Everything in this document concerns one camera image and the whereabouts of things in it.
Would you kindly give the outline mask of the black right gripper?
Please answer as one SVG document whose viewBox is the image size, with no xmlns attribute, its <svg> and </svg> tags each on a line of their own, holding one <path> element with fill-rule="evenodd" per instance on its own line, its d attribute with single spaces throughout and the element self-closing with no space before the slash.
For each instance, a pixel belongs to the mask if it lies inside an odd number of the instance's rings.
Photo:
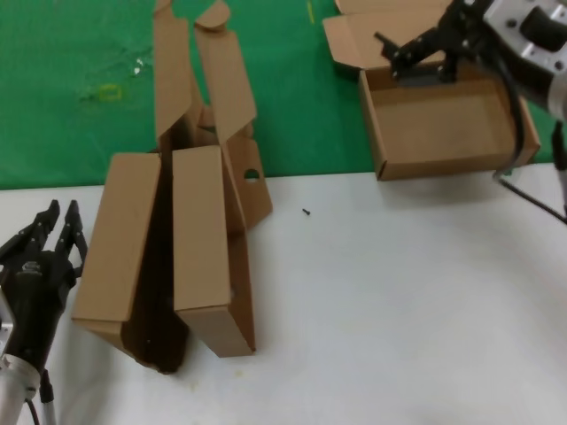
<svg viewBox="0 0 567 425">
<path fill-rule="evenodd" d="M 489 30 L 484 15 L 490 1 L 451 1 L 436 27 L 398 45 L 380 32 L 374 36 L 382 43 L 382 56 L 390 63 L 395 81 L 457 81 L 460 57 L 475 61 Z M 441 65 L 420 66 L 425 59 L 443 51 Z"/>
</svg>

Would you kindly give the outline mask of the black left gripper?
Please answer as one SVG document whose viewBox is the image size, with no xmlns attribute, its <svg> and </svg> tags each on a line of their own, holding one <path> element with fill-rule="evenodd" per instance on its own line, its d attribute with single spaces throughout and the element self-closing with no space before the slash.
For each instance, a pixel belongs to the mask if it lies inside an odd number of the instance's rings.
<svg viewBox="0 0 567 425">
<path fill-rule="evenodd" d="M 58 201 L 39 212 L 31 224 L 1 246 L 2 290 L 15 319 L 5 352 L 32 367 L 44 367 L 58 322 L 66 309 L 74 275 L 82 276 L 88 245 L 77 201 L 66 211 L 65 224 L 54 251 L 41 251 L 60 213 Z M 76 247 L 81 264 L 69 256 Z"/>
</svg>

